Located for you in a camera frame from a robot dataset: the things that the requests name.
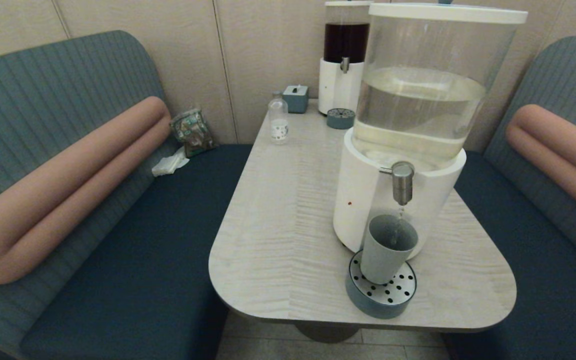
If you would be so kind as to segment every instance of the pink bolster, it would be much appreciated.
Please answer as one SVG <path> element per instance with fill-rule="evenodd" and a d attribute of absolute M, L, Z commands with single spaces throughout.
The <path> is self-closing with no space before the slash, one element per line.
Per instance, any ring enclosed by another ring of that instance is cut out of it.
<path fill-rule="evenodd" d="M 576 126 L 538 106 L 525 105 L 505 132 L 517 153 L 576 200 Z"/>
<path fill-rule="evenodd" d="M 169 136 L 151 96 L 58 153 L 0 194 L 0 284 L 50 255 Z"/>

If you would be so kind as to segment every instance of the table pedestal base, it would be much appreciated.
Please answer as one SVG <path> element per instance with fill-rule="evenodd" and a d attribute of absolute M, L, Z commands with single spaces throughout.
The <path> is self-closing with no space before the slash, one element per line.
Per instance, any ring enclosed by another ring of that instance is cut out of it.
<path fill-rule="evenodd" d="M 359 331 L 357 327 L 319 326 L 295 324 L 297 330 L 310 339 L 320 343 L 340 343 L 350 339 Z"/>

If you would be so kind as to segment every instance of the juice dispenser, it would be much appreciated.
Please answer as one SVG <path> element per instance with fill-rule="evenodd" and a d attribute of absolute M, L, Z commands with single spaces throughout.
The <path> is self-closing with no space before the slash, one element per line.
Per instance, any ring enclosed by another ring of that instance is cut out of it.
<path fill-rule="evenodd" d="M 356 118 L 345 134 L 336 235 L 362 247 L 368 219 L 396 215 L 422 249 L 466 163 L 464 141 L 528 13 L 490 7 L 370 5 Z"/>
<path fill-rule="evenodd" d="M 319 60 L 318 110 L 357 110 L 372 1 L 327 1 L 324 57 Z"/>

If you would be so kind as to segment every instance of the gray cup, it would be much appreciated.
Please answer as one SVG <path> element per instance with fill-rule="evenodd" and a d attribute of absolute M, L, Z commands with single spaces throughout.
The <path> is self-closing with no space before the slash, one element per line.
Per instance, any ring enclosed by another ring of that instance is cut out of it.
<path fill-rule="evenodd" d="M 406 262 L 417 241 L 417 231 L 406 220 L 389 214 L 374 216 L 363 234 L 361 273 L 371 283 L 388 283 Z"/>

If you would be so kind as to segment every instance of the drip tray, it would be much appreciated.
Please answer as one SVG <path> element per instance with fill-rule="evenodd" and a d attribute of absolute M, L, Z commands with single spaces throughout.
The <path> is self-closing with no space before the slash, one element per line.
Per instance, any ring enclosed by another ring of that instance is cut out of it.
<path fill-rule="evenodd" d="M 386 284 L 374 284 L 361 271 L 363 251 L 350 259 L 345 291 L 362 312 L 378 319 L 391 319 L 406 310 L 417 289 L 417 277 L 407 262 Z"/>

